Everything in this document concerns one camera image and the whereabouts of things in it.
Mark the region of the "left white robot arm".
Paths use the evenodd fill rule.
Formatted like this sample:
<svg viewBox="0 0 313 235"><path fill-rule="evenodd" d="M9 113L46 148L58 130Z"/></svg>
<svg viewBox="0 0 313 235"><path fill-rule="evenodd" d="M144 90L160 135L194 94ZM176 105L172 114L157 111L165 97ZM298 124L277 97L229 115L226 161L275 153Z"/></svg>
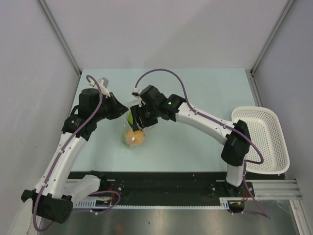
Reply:
<svg viewBox="0 0 313 235"><path fill-rule="evenodd" d="M112 92L101 94L95 88L81 91L78 105L65 120L57 150L42 178L33 190L24 190L23 202L32 199L33 219L38 216L64 223L73 206L92 193L104 195L108 183L99 173L92 172L79 182L66 187L67 178L81 150L95 131L99 121L123 116L128 108Z"/></svg>

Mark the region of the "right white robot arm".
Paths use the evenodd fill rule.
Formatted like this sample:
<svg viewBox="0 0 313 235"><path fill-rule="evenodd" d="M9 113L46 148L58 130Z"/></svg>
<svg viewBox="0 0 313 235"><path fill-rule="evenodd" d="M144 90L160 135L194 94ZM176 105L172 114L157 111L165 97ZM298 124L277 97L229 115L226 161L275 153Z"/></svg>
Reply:
<svg viewBox="0 0 313 235"><path fill-rule="evenodd" d="M132 95L138 104L131 107L133 129L144 130L161 118L189 125L213 137L223 145L221 158L227 164L225 190L230 196L243 191L244 161L249 152L251 138L244 121L232 123L198 110L186 98L172 94L166 97L156 87L143 90L134 88Z"/></svg>

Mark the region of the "orange fake fruit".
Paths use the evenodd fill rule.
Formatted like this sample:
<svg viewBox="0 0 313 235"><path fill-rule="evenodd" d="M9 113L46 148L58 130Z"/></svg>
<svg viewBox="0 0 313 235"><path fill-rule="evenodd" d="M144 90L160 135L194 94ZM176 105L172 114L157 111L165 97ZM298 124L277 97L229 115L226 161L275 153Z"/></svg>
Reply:
<svg viewBox="0 0 313 235"><path fill-rule="evenodd" d="M144 142L145 134L143 131L130 130L127 132L125 139L128 145L135 146L142 144Z"/></svg>

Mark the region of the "clear polka dot zip bag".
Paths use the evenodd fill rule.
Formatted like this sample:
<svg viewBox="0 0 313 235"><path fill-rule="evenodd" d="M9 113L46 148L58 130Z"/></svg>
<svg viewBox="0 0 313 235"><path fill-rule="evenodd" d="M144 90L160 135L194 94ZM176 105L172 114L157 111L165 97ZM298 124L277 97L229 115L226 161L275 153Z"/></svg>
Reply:
<svg viewBox="0 0 313 235"><path fill-rule="evenodd" d="M135 131L133 130L133 127L134 127L133 116L132 116L130 108L137 104L138 104L137 100L129 101L124 104L129 110L123 115L124 125L123 125L121 139L122 139L122 142L127 147L137 147L143 144L147 136L152 130L152 127L147 127L147 128L138 127L137 130Z"/></svg>

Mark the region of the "green fake apple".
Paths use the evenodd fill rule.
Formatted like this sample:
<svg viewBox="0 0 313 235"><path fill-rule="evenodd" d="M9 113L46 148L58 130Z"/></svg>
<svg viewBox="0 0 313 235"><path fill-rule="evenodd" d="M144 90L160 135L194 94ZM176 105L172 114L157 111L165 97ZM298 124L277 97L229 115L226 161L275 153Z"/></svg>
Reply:
<svg viewBox="0 0 313 235"><path fill-rule="evenodd" d="M127 122L128 122L128 124L129 124L129 126L130 126L131 128L133 128L133 126L134 126L134 120L133 120L133 116L132 116L132 113L131 113L131 112L129 112L129 114L128 114Z"/></svg>

